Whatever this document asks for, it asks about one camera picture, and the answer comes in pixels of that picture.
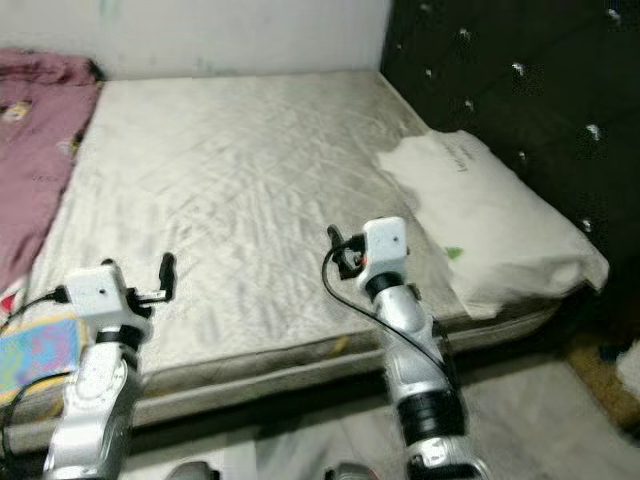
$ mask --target quilted mattress surface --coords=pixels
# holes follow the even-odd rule
[[[436,247],[373,166],[426,130],[374,72],[108,82],[29,297],[104,258],[154,289],[162,254],[175,254],[175,300],[156,308],[141,350],[138,425],[379,368],[377,332],[322,288],[326,227],[403,216],[409,278],[437,317],[463,321]]]

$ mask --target pillowcase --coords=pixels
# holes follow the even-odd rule
[[[604,286],[607,260],[473,135],[430,131],[378,160],[441,247],[472,318],[523,299],[561,298],[584,282]]]

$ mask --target headboard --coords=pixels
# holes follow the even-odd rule
[[[479,137],[581,228],[609,291],[639,283],[637,1],[396,0],[381,70],[429,126]]]

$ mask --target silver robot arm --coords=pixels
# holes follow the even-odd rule
[[[434,338],[433,315],[420,302],[417,288],[405,283],[404,220],[372,220],[346,242],[336,227],[329,227],[329,236],[341,279],[356,278],[378,320],[405,337],[386,337],[385,365],[402,425],[408,477],[489,478],[467,437],[463,399]],[[341,243],[356,252],[352,264],[338,248]]]
[[[150,303],[173,298],[175,260],[165,254],[160,290],[139,295],[118,266],[72,274],[70,302],[95,337],[64,389],[64,411],[45,461],[45,480],[116,480],[129,450],[133,407],[142,389],[138,348],[152,334]]]

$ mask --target white wall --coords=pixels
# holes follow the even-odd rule
[[[114,78],[377,69],[391,0],[0,0],[0,46]]]

